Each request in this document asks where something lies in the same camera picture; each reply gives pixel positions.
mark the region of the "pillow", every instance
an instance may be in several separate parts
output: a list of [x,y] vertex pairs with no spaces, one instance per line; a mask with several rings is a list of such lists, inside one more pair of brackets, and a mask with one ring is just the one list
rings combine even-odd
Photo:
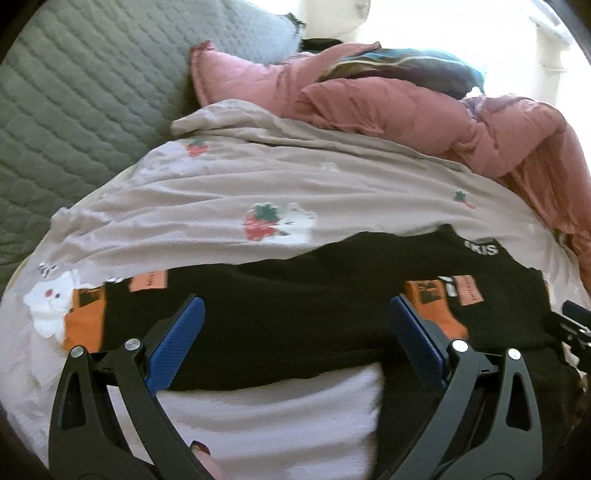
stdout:
[[309,85],[285,116],[317,128],[383,138],[432,156],[452,149],[470,128],[461,102],[411,82],[380,77]]
[[484,93],[484,76],[441,50],[380,48],[336,62],[320,80],[384,77],[413,82],[461,100],[474,87]]
[[344,43],[280,65],[263,65],[220,52],[208,40],[191,51],[191,75],[201,106],[237,99],[283,116],[300,90],[314,83],[336,61],[377,48],[379,43]]

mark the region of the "gray quilted blanket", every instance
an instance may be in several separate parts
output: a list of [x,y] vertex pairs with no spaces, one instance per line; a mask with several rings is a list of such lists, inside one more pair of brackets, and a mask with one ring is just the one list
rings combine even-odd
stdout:
[[0,65],[0,294],[56,211],[197,109],[191,46],[277,63],[297,30],[244,0],[48,0]]

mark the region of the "pink fabric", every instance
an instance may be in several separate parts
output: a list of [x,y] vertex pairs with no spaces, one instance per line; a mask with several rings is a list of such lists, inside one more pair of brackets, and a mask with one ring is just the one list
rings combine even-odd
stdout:
[[191,75],[202,106],[234,98],[282,116],[300,90],[337,60],[380,47],[379,43],[343,43],[316,55],[290,57],[281,65],[262,65],[217,51],[207,40],[191,51]]
[[369,77],[308,85],[284,116],[395,141],[504,185],[567,234],[591,293],[591,177],[576,134],[553,107],[514,96],[458,101]]

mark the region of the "teal fabric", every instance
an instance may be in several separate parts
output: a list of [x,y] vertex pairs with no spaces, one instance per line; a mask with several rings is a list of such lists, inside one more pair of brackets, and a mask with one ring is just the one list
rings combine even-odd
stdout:
[[369,76],[407,80],[458,100],[474,87],[484,93],[484,74],[442,50],[380,48],[341,59],[323,78],[355,79]]

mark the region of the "pink comforter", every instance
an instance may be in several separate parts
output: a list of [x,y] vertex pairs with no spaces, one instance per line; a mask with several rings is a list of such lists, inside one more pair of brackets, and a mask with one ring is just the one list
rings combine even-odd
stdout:
[[591,293],[591,177],[573,128],[553,107],[515,96],[458,101],[369,77],[310,85],[287,116],[395,141],[497,181],[566,234]]

